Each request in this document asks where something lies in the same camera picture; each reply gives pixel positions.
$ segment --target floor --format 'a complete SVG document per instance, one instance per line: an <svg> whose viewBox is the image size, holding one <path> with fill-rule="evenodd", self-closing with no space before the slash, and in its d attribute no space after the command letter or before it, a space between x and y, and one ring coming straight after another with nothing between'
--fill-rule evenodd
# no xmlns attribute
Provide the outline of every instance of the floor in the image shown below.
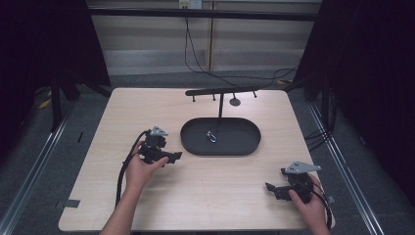
<svg viewBox="0 0 415 235"><path fill-rule="evenodd" d="M221 71L218 74L231 82L240 85L269 84L269 80L251 79L234 76L261 76L272 77L274 70L250 71ZM226 83L217 77L211 77L195 72L154 73L141 75L112 76L115 87L218 87ZM277 81L266 89L281 89L284 85ZM62 210L55 209L59 200L69 197L71 187L82 166L95 130L102 113L107 105L108 98L99 95L87 87L79 87L81 97L76 102L63 99L64 110L70 111L67 115L65 128L60 133L56 145L50 149L50 155L44 160L43 167L38 170L32 187L26 192L17 211L10 211L10 206L17 203L17 196L22 186L30 181L27 178L31 169L39 160L39 153L51 137L51 106L39 110L37 106L46 96L41 93L35 97L35 105L21 129L20 139L9 153L9 158L0 167L0 216L3 217L1 229L7 228L10 233L2 234L97 234L96 232L67 233L58 227ZM296 113L301 131L304 136L318 130L318 125L310 109L310 103L303 98L302 90L297 89L289 93L293 109ZM399 188L382 170L376 161L376 156L363 146L358 133L341 112L338 113L333 137L339 146L345 166L352 173L364 200L372 210L379 226L373 229L365 221L365 211L359 205L358 199L350 192L345 183L341 167L334 160L328 145L323 144L310 152L311 157L322 170L319 175L329 196L336 202L332 210L336 219L333 234L415 234L415 210L407 202ZM307 141L309 148L314 140ZM14 219L5 220L5 215L12 213ZM223 231L219 234L277 234L277 231ZM308 231L280 231L279 234L308 234Z"/></svg>

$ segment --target gray floor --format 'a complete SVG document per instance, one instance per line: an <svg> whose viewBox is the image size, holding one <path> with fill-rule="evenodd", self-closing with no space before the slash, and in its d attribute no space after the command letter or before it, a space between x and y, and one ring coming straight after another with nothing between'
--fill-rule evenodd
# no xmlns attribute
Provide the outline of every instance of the gray floor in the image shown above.
<svg viewBox="0 0 415 235"><path fill-rule="evenodd" d="M271 77L274 71L222 71L221 75L254 75ZM227 78L238 85L265 85L268 80L249 78ZM123 75L112 77L116 87L181 87L209 88L225 86L216 77L201 73L178 72L143 75ZM268 89L279 89L276 82ZM41 172L34 190L20 215L13 234L72 234L59 230L61 210L54 208L58 200L67 199L74 180L79 173L83 159L107 105L105 98L88 88L80 87L81 97L74 104L65 130L56 145L46 167ZM0 168L0 215L3 216L13 202L27 173L36 161L51 127L51 107L37 110L37 105L45 94L35 97L35 106L21 130L21 138L9 154L8 160ZM318 129L308 104L304 101L301 89L289 93L303 135ZM342 150L348 166L352 170L370 206L373 208L385 234L415 234L415 211L407 202L394 182L384 173L376 161L376 156L362 146L355 132L342 112L339 113L334 136ZM311 152L311 157L323 170L319 172L328 195L334 196L332 204L336 226L333 234L370 234L360 211L325 145ZM220 234L276 234L276 231L228 231ZM281 231L280 234L308 234L307 231Z"/></svg>

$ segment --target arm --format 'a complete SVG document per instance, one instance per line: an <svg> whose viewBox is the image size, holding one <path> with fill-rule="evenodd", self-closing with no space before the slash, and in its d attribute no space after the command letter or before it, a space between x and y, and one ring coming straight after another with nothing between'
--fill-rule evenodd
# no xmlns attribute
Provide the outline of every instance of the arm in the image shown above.
<svg viewBox="0 0 415 235"><path fill-rule="evenodd" d="M320 186L320 182L311 174L311 181ZM319 187L314 185L314 192L321 194ZM311 201L304 204L299 195L294 190L290 190L289 194L294 204L299 209L302 219L307 224L313 235L328 235L329 229L326 226L326 216L324 215L325 209L323 203L314 194L311 196Z"/></svg>
<svg viewBox="0 0 415 235"><path fill-rule="evenodd" d="M138 153L141 143L137 144L134 153ZM156 169L162 167L167 161L168 158L164 157L153 164L145 164L138 155L134 155L125 171L125 190L100 234L117 235L131 232L132 220L141 192Z"/></svg>

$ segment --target silver clip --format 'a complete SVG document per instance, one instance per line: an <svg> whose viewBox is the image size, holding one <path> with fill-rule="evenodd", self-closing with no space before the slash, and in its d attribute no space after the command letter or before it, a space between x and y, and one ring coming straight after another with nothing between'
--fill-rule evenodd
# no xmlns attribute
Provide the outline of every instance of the silver clip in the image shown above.
<svg viewBox="0 0 415 235"><path fill-rule="evenodd" d="M152 131L150 132L150 135L167 136L168 133L155 125L155 127L153 127Z"/></svg>
<svg viewBox="0 0 415 235"><path fill-rule="evenodd" d="M320 165L314 165L314 164L305 164L301 162L293 162L288 168L285 169L287 173L294 173L294 174L300 174L300 173L307 173L314 170L320 170Z"/></svg>
<svg viewBox="0 0 415 235"><path fill-rule="evenodd" d="M207 132L207 138L210 142L216 143L216 137L210 131Z"/></svg>

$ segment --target metal carabiner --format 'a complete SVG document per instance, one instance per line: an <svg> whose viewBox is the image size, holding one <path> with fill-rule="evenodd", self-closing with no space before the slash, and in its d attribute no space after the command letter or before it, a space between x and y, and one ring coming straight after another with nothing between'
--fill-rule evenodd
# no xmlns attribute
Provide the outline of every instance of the metal carabiner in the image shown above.
<svg viewBox="0 0 415 235"><path fill-rule="evenodd" d="M212 143L216 143L216 137L210 131L207 132L207 139Z"/></svg>

